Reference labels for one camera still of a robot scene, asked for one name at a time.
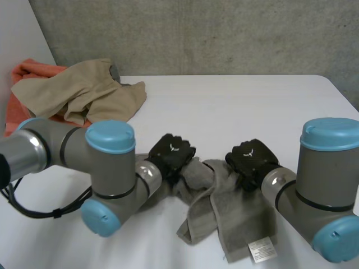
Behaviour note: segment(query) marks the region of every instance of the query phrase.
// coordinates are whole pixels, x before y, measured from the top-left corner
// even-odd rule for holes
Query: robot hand
[[[160,170],[162,178],[175,176],[195,155],[196,148],[180,136],[165,134],[150,150],[150,161]]]
[[[238,185],[252,192],[271,170],[280,167],[277,157],[261,141],[254,139],[241,143],[225,156],[226,162],[240,174]]]

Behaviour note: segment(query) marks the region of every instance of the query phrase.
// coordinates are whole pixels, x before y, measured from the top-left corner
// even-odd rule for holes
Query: white wall
[[[25,59],[55,64],[27,0],[0,0],[0,134],[4,131],[11,70]]]

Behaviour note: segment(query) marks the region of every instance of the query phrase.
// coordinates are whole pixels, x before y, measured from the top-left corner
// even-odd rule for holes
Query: white logo
[[[171,151],[179,151],[180,149],[175,149],[172,144],[169,144],[169,148],[171,149]]]
[[[253,149],[252,149],[252,151],[249,152],[248,154],[243,154],[243,156],[251,156],[251,157],[253,157]]]

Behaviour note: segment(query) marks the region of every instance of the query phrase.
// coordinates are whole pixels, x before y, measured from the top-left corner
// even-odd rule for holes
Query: black cable
[[[13,191],[16,191],[17,187],[19,186],[19,184],[21,183],[23,178],[19,178],[15,184],[15,187],[13,188]]]
[[[78,196],[73,202],[64,208],[58,208],[53,210],[52,212],[37,212],[24,208],[15,197],[15,190],[21,183],[22,178],[20,178],[15,186],[10,183],[6,188],[0,190],[0,193],[5,199],[11,204],[13,208],[22,213],[23,215],[33,218],[33,219],[44,219],[48,217],[53,217],[54,219],[61,217],[62,215],[72,213],[78,210],[81,205],[92,196],[92,188],[87,188],[80,196]]]

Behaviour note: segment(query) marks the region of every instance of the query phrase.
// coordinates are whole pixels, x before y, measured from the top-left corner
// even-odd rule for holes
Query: concrete wall
[[[61,65],[111,57],[122,75],[317,74],[359,109],[358,0],[30,3]]]

